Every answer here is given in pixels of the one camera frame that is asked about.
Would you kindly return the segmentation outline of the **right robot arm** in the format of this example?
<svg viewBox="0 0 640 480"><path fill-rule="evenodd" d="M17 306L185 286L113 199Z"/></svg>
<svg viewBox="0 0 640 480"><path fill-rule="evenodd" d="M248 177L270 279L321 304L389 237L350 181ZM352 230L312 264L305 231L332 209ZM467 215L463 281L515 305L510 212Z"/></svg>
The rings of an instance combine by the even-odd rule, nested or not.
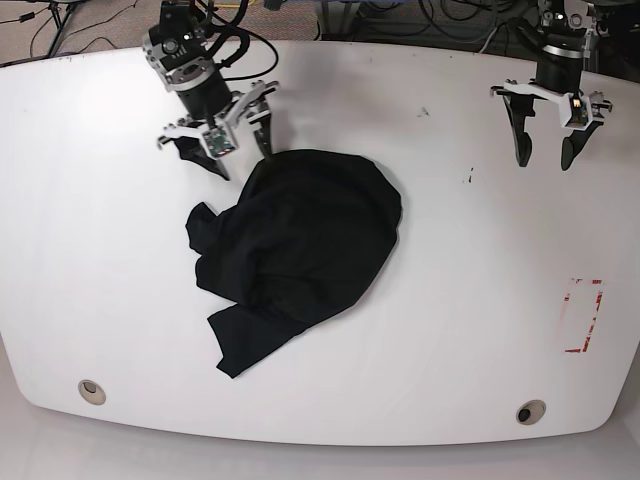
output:
<svg viewBox="0 0 640 480"><path fill-rule="evenodd" d="M275 47L240 23L249 3L241 1L232 19L217 14L213 1L164 1L157 25L143 38L142 49L165 89L177 95L186 114L166 125L157 139L163 148L173 144L181 160L191 162L228 181L222 158L239 149L235 129L242 121L253 128L255 142L264 157L272 155L272 112L267 96L277 81L264 82L270 71L239 76L249 80L246 92L233 91L222 71L233 66L249 50L253 38L273 53Z"/></svg>

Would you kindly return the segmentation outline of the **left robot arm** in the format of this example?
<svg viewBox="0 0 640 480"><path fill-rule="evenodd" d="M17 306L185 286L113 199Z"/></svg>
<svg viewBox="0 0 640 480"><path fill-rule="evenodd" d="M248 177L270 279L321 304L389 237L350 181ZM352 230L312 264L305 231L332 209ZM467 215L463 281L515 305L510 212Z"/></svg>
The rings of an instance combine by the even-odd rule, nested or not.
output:
<svg viewBox="0 0 640 480"><path fill-rule="evenodd" d="M603 93L586 94L580 86L594 47L596 9L590 3L569 8L565 1L539 1L537 9L537 26L522 16L507 22L521 46L534 55L535 76L527 83L507 79L493 86L491 93L503 100L521 167L528 165L533 150L525 123L536 115L535 102L544 100L558 107L560 126L570 132L561 147L561 169L566 171L613 108Z"/></svg>

